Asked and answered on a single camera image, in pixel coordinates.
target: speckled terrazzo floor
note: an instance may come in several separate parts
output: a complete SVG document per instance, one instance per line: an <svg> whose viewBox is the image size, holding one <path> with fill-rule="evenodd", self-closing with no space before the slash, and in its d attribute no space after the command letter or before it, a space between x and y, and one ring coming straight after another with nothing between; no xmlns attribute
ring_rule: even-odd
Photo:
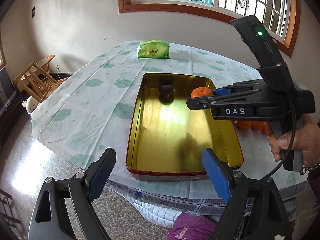
<svg viewBox="0 0 320 240"><path fill-rule="evenodd" d="M21 112L7 130L0 149L0 189L12 195L14 216L21 220L25 237L44 179L66 179L79 171L33 139L30 120L25 111ZM84 239L70 199L66 199L66 205L77 239ZM166 228L145 220L129 202L108 188L92 205L113 240L166 239Z"/></svg>

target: green tissue pack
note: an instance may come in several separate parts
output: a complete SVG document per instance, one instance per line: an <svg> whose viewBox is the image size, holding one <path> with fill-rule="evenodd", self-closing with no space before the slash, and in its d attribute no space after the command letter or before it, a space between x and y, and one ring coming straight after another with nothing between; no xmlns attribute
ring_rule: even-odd
<svg viewBox="0 0 320 240"><path fill-rule="evenodd" d="M137 53L138 58L170 58L169 43L161 40L140 42Z"/></svg>

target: wall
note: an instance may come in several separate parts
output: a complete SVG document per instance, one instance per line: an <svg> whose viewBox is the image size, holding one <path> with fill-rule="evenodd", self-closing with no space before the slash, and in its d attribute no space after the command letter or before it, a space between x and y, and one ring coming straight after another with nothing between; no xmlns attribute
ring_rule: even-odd
<svg viewBox="0 0 320 240"><path fill-rule="evenodd" d="M36 7L36 16L31 10ZM228 24L170 12L118 13L118 0L16 0L1 23L7 71L14 79L32 60L50 54L62 73L74 73L126 40L161 39L212 51L252 67L258 63ZM301 1L301 22L291 58L294 79L315 95L320 109L320 25ZM320 118L320 110L313 116Z"/></svg>

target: tablecloth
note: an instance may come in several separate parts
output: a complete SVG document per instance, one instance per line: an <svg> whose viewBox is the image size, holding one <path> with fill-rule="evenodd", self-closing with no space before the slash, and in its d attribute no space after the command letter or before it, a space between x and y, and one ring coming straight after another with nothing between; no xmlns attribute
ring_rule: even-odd
<svg viewBox="0 0 320 240"><path fill-rule="evenodd" d="M217 199L209 180L153 182L135 180L125 165L136 96L144 73L181 73L210 78L217 88L260 78L257 70L205 50L170 43L170 59L137 58L139 41L126 41L75 72L32 113L32 134L58 155L86 169L107 147L117 161L109 179L149 193L187 199ZM244 155L240 167L260 179L276 163L267 137L236 130ZM299 184L307 175L280 168L279 189Z"/></svg>

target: human hand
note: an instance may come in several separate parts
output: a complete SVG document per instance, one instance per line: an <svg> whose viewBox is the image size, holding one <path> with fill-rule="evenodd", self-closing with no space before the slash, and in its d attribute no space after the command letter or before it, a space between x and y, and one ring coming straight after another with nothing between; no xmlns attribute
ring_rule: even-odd
<svg viewBox="0 0 320 240"><path fill-rule="evenodd" d="M299 149L303 155L303 164L311 167L320 163L320 128L309 115L303 115L304 127L297 129L292 150ZM281 160L281 149L287 150L291 138L291 131L280 138L276 138L269 124L266 125L266 134L269 137L271 152L275 161Z"/></svg>

